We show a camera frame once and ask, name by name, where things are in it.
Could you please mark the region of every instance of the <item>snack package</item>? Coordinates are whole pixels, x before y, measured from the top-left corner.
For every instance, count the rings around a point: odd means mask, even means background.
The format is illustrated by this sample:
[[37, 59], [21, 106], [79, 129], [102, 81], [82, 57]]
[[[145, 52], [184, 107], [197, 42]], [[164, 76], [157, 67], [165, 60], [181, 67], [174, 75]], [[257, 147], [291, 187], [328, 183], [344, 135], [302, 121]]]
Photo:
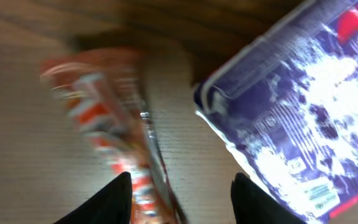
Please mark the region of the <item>snack package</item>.
[[358, 202], [358, 1], [306, 1], [195, 89], [250, 178], [308, 223]]
[[127, 48], [90, 50], [46, 61], [41, 80], [113, 173], [131, 173], [131, 223], [183, 223], [140, 97], [140, 58]]

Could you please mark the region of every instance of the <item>wood grain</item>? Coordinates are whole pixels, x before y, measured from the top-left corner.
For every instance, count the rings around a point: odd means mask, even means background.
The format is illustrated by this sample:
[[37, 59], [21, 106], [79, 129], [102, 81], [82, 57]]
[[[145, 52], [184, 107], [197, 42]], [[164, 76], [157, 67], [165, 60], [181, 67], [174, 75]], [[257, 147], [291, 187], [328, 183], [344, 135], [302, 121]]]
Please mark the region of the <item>wood grain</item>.
[[193, 114], [191, 82], [300, 1], [0, 0], [0, 224], [54, 222], [112, 178], [38, 80], [42, 60], [78, 43], [148, 53], [142, 73], [179, 201], [192, 223], [234, 223], [241, 168]]

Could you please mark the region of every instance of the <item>white label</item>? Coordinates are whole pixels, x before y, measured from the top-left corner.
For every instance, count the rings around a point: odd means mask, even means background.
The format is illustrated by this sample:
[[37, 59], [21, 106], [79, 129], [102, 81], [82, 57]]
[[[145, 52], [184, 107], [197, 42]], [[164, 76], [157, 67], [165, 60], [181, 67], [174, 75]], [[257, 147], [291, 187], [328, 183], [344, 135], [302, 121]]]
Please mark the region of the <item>white label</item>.
[[326, 177], [304, 183], [304, 193], [309, 199], [313, 215], [320, 217], [341, 203], [333, 183]]
[[300, 156], [288, 161], [287, 166], [290, 169], [291, 174], [298, 174], [306, 169], [306, 165]]

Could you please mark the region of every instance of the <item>wooden table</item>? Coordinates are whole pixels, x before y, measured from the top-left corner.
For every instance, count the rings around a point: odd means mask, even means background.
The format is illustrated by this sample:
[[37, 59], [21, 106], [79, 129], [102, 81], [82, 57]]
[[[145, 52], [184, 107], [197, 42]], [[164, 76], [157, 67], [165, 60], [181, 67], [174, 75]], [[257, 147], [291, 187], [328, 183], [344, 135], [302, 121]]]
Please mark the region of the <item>wooden table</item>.
[[148, 52], [147, 94], [180, 202], [192, 223], [234, 223], [241, 168], [193, 114], [191, 83], [299, 2], [0, 0], [0, 224], [54, 222], [112, 178], [38, 79], [40, 61], [74, 52], [79, 35], [83, 47]]

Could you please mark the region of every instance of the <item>candy wrapper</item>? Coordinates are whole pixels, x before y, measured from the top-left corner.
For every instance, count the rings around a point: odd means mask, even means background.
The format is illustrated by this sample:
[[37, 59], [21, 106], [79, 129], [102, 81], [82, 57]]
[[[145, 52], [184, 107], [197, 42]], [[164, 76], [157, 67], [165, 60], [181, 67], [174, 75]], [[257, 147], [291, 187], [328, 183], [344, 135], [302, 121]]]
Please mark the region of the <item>candy wrapper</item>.
[[358, 202], [358, 0], [306, 1], [195, 89], [250, 178], [308, 223]]
[[140, 97], [140, 58], [127, 48], [90, 50], [46, 61], [41, 80], [113, 173], [131, 173], [131, 223], [183, 223]]

